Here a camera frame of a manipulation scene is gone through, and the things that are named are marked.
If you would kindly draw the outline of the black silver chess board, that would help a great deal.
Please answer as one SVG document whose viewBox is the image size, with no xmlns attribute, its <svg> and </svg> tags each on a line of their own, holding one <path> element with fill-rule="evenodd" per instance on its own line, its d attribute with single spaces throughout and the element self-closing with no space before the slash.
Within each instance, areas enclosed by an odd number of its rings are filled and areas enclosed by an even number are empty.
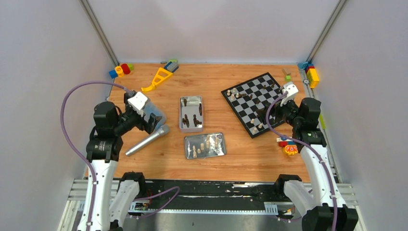
<svg viewBox="0 0 408 231">
<path fill-rule="evenodd" d="M 252 139 L 270 131 L 265 113 L 281 95 L 281 86 L 270 73 L 222 90 L 221 94 Z"/>
</svg>

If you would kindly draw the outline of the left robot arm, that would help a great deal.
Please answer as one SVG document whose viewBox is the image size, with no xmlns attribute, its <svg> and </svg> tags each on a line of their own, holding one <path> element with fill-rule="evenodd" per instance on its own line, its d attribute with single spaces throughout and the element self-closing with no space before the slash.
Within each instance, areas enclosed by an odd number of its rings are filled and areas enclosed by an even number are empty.
<svg viewBox="0 0 408 231">
<path fill-rule="evenodd" d="M 117 195 L 111 197 L 114 173 L 123 146 L 122 136 L 133 128 L 148 133 L 148 137 L 125 152 L 127 156 L 133 155 L 168 133 L 166 116 L 152 102 L 133 103 L 127 100 L 123 112 L 113 102 L 98 104 L 94 108 L 93 119 L 95 126 L 86 146 L 89 181 L 85 209 L 77 230 L 121 230 L 132 200 L 147 194 L 144 175 L 127 172 L 120 179 Z"/>
</svg>

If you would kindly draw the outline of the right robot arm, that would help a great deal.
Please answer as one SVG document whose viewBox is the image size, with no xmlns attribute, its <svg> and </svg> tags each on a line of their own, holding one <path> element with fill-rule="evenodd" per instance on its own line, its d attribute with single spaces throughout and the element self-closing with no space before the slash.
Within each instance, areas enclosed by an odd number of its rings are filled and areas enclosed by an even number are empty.
<svg viewBox="0 0 408 231">
<path fill-rule="evenodd" d="M 306 165 L 312 191 L 309 192 L 297 175 L 280 175 L 276 180 L 275 195 L 281 201 L 290 199 L 301 215 L 304 231 L 353 231 L 359 217 L 349 208 L 338 190 L 328 161 L 327 143 L 318 128 L 321 102 L 304 98 L 299 106 L 293 100 L 282 104 L 280 96 L 273 103 L 257 110 L 258 117 L 268 128 L 269 114 L 293 128 L 289 139 Z"/>
</svg>

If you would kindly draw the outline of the tin box with dark pieces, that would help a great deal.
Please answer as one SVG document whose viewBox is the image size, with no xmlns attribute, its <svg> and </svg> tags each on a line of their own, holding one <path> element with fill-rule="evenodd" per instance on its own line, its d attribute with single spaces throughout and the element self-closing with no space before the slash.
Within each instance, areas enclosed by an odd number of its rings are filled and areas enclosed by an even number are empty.
<svg viewBox="0 0 408 231">
<path fill-rule="evenodd" d="M 179 129 L 182 133 L 202 132 L 204 106 L 201 96 L 183 96 L 179 105 Z"/>
</svg>

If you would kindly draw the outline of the tin lid with light pieces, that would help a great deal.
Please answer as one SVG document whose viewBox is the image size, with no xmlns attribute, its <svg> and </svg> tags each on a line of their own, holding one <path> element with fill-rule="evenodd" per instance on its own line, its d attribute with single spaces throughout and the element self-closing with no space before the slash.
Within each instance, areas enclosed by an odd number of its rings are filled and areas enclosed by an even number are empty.
<svg viewBox="0 0 408 231">
<path fill-rule="evenodd" d="M 222 132 L 192 135 L 184 138 L 184 155 L 188 160 L 218 157 L 226 154 L 226 142 Z"/>
</svg>

